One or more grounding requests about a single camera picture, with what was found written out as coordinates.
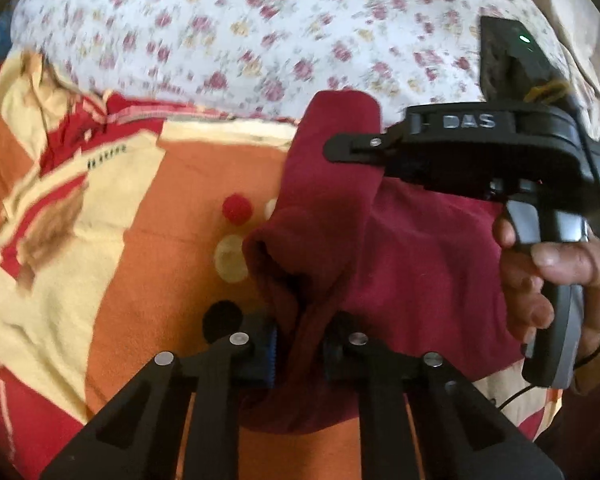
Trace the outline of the person's right hand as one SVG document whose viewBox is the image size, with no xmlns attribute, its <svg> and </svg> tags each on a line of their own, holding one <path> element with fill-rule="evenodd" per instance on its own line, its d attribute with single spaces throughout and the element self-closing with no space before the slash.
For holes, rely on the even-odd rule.
<svg viewBox="0 0 600 480">
<path fill-rule="evenodd" d="M 554 308 L 541 294 L 543 285 L 583 287 L 584 319 L 577 356 L 588 362 L 574 373 L 574 388 L 591 393 L 600 385 L 600 239 L 590 235 L 586 242 L 542 243 L 518 252 L 515 230 L 503 218 L 494 222 L 493 237 L 502 250 L 507 329 L 516 341 L 526 344 L 554 321 Z"/>
</svg>

